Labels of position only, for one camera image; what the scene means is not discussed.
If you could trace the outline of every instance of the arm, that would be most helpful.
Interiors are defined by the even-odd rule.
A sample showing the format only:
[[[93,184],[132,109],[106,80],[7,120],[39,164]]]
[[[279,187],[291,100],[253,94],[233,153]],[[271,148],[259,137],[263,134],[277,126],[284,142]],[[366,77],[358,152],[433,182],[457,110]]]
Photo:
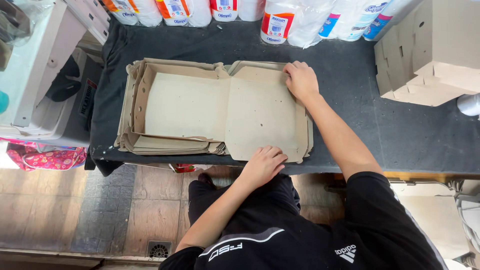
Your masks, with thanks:
[[[213,244],[248,195],[283,169],[285,166],[281,163],[287,158],[278,147],[258,148],[232,186],[190,227],[176,252],[190,246],[206,248]]]
[[[283,71],[290,74],[287,87],[310,112],[345,179],[348,180],[357,172],[383,174],[368,148],[318,92],[317,76],[313,69],[305,62],[295,61],[288,63]]]

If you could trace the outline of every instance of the cardboard box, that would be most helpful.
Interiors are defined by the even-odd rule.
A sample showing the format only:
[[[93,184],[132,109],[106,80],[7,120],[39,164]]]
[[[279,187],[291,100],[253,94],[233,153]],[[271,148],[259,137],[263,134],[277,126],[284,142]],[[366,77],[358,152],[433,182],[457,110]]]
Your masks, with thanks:
[[[374,46],[380,95],[438,106],[479,93],[479,12],[480,2],[425,0],[392,27]]]
[[[313,123],[290,94],[282,63],[144,59],[127,67],[116,145],[141,155],[230,154],[275,145],[287,162],[313,147]]]

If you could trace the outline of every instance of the dark gray tabletop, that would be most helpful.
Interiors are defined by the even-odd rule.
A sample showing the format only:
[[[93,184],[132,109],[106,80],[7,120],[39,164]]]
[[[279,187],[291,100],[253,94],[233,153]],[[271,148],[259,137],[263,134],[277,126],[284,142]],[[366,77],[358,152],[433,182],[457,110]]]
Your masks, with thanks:
[[[374,42],[324,40],[307,49],[274,46],[260,40],[260,24],[212,22],[201,29],[149,28],[123,26],[113,19],[103,49],[106,65],[92,118],[90,153],[99,168],[108,170],[108,166],[117,164],[113,161],[245,164],[230,156],[139,156],[110,148],[117,136],[127,80],[125,67],[149,57],[225,65],[236,60],[305,61],[315,70],[325,100],[362,139],[385,171],[480,173],[480,121],[463,115],[455,100],[426,107],[380,98]],[[310,157],[301,164],[287,164],[283,172],[340,170],[315,126]]]

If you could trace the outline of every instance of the drain grate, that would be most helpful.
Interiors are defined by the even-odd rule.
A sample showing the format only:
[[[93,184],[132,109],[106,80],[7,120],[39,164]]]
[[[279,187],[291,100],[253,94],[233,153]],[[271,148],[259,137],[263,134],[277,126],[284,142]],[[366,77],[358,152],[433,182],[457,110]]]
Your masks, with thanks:
[[[167,258],[171,254],[172,242],[148,241],[147,257]]]

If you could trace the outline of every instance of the black shirt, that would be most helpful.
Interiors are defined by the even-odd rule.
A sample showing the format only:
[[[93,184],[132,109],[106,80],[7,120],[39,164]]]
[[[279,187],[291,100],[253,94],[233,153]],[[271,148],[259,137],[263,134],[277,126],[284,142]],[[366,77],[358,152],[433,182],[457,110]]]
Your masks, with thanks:
[[[215,244],[185,248],[160,269],[447,270],[388,180],[374,172],[349,178],[345,218],[332,226],[314,224],[264,197],[248,198]]]

